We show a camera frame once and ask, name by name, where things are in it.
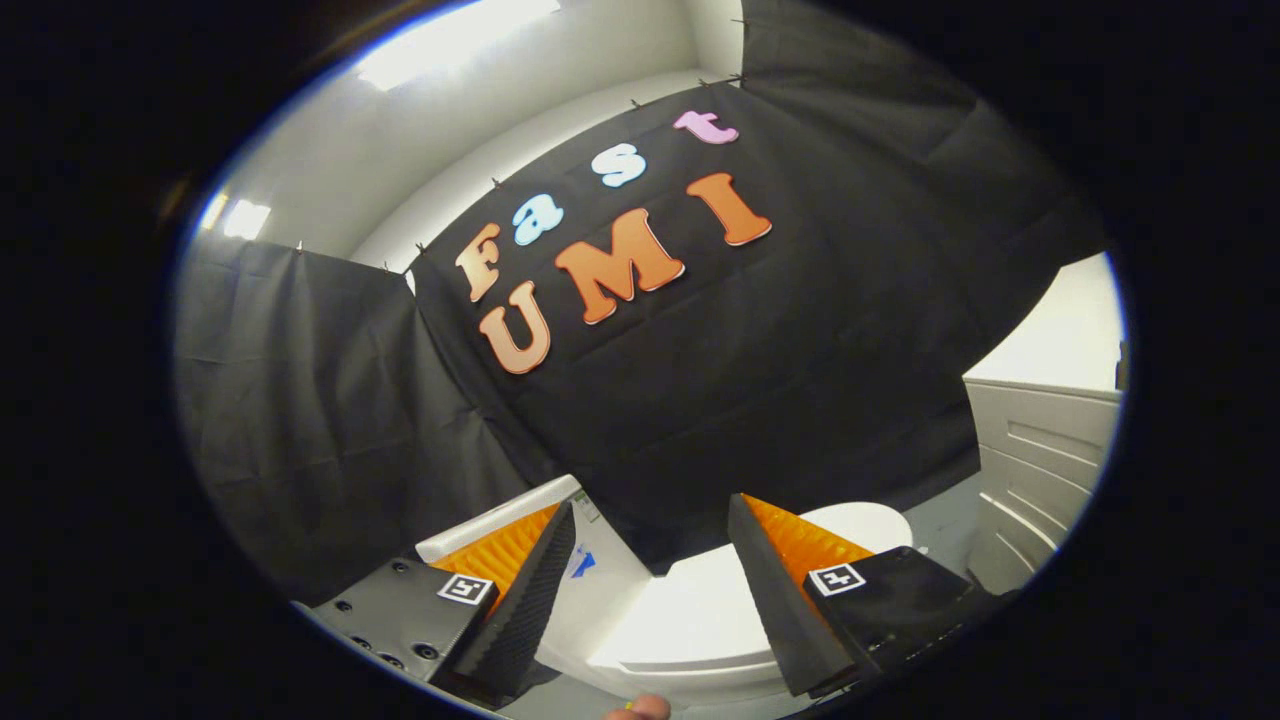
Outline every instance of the gray floor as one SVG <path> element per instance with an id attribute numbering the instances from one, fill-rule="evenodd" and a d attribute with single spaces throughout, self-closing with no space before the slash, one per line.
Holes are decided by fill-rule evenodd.
<path id="1" fill-rule="evenodd" d="M 916 550 L 928 555 L 938 565 L 970 577 L 969 551 L 973 548 L 978 528 L 978 491 L 982 477 L 974 475 L 951 489 L 902 512 L 911 525 Z M 502 715 L 515 720 L 599 720 L 614 707 L 622 707 L 630 698 L 620 698 L 593 685 L 561 675 L 554 680 L 530 689 L 516 702 L 502 710 Z M 773 696 L 756 701 L 690 707 L 672 714 L 672 720 L 773 720 L 797 712 L 815 701 L 805 696 Z"/>

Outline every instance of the fingertip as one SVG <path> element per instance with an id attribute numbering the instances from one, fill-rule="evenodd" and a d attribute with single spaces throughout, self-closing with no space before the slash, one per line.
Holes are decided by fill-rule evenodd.
<path id="1" fill-rule="evenodd" d="M 646 720 L 671 720 L 671 703 L 658 694 L 637 696 L 631 703 L 631 710 Z"/>

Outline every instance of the blue sticker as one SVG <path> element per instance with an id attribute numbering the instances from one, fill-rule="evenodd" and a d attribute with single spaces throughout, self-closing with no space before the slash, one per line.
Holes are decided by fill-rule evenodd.
<path id="1" fill-rule="evenodd" d="M 516 225 L 516 245 L 529 245 L 563 219 L 564 210 L 556 206 L 550 195 L 544 192 L 530 197 L 511 219 L 511 224 Z"/>
<path id="2" fill-rule="evenodd" d="M 584 559 L 582 564 L 577 566 L 577 570 L 573 570 L 573 574 L 571 577 L 572 578 L 581 578 L 582 573 L 586 573 L 586 569 L 588 568 L 593 568 L 593 566 L 595 566 L 595 559 L 591 557 L 590 552 L 588 552 L 586 553 L 586 559 Z"/>

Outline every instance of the light blue letter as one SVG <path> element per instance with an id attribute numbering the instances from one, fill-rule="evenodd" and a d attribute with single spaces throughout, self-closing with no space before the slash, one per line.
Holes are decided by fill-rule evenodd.
<path id="1" fill-rule="evenodd" d="M 620 187 L 640 177 L 645 169 L 644 158 L 636 154 L 636 146 L 627 142 L 614 145 L 591 160 L 591 169 L 604 176 L 602 182 L 609 187 Z"/>
<path id="2" fill-rule="evenodd" d="M 556 206 L 550 195 L 544 192 L 530 197 L 511 219 L 511 224 L 516 225 L 516 245 L 529 245 L 563 219 L 564 210 Z"/>

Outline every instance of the orange letter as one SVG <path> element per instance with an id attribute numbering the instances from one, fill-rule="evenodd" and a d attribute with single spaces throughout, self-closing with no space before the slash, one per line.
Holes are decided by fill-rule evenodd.
<path id="1" fill-rule="evenodd" d="M 649 229 L 649 213 L 643 208 L 628 210 L 613 220 L 613 252 L 603 252 L 585 242 L 575 242 L 556 256 L 556 266 L 567 270 L 586 305 L 582 320 L 594 325 L 618 309 L 617 301 L 604 297 L 600 286 L 622 300 L 636 296 L 631 284 L 631 266 L 640 274 L 640 290 L 652 291 L 685 274 L 685 264 L 667 255 Z"/>
<path id="2" fill-rule="evenodd" d="M 498 245 L 493 242 L 493 238 L 498 237 L 499 232 L 502 231 L 498 229 L 497 224 L 489 223 L 475 240 L 462 249 L 462 252 L 458 252 L 458 259 L 453 261 L 467 274 L 467 282 L 471 283 L 471 302 L 484 297 L 493 283 L 498 282 L 498 270 L 490 268 L 489 263 L 498 261 Z"/>
<path id="3" fill-rule="evenodd" d="M 742 202 L 733 191 L 733 177 L 728 173 L 714 173 L 696 179 L 685 191 L 694 197 L 701 197 L 724 225 L 724 242 L 746 245 L 773 229 L 768 218 L 762 218 Z"/>
<path id="4" fill-rule="evenodd" d="M 543 360 L 547 359 L 547 352 L 552 348 L 552 332 L 547 328 L 543 311 L 538 309 L 538 301 L 534 300 L 534 283 L 531 281 L 517 284 L 516 290 L 511 291 L 508 300 L 520 309 L 520 314 L 529 323 L 529 332 L 532 336 L 529 347 L 520 350 L 516 347 L 516 341 L 511 340 L 511 332 L 503 320 L 507 314 L 506 307 L 490 310 L 480 320 L 480 333 L 489 338 L 489 346 L 493 347 L 493 354 L 498 356 L 498 364 L 502 365 L 503 370 L 513 375 L 524 375 L 541 365 Z"/>

